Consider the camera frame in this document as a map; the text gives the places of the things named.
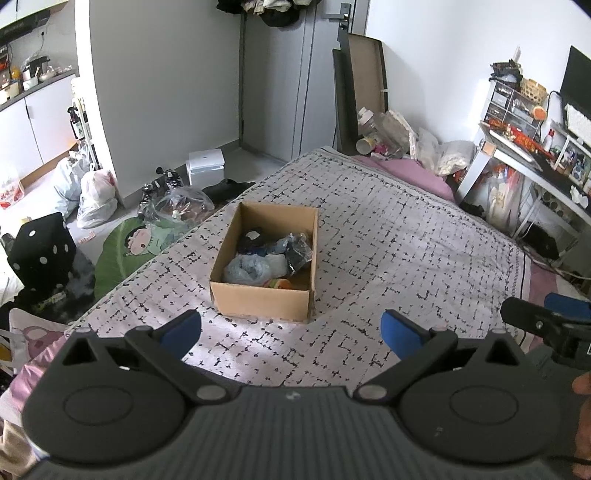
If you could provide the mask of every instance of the cardboard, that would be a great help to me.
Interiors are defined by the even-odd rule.
[[[265,241],[283,238],[290,233],[305,233],[311,242],[313,257],[309,266],[290,278],[293,290],[251,287],[222,283],[223,269],[236,255],[243,233],[261,227]],[[212,303],[226,316],[253,316],[308,322],[314,316],[316,290],[316,254],[318,251],[318,210],[312,207],[274,203],[241,202],[230,222],[217,254],[209,286]]]

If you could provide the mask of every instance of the woven basket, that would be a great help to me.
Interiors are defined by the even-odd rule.
[[[521,94],[537,105],[542,105],[548,96],[548,91],[538,82],[531,79],[524,79],[521,82]]]

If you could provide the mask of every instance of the polka dot cushion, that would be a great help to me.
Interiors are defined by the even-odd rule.
[[[26,288],[43,294],[68,283],[76,244],[61,213],[22,225],[8,264]]]

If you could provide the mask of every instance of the white storage box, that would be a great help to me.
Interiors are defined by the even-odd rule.
[[[220,183],[224,179],[224,163],[219,148],[190,153],[187,162],[189,183],[202,190]]]

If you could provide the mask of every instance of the pink blanket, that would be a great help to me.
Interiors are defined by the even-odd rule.
[[[353,158],[367,167],[382,170],[397,179],[432,193],[443,200],[455,203],[452,189],[445,183],[443,178],[425,170],[416,160],[410,158],[374,160],[373,158],[361,157],[359,155]]]

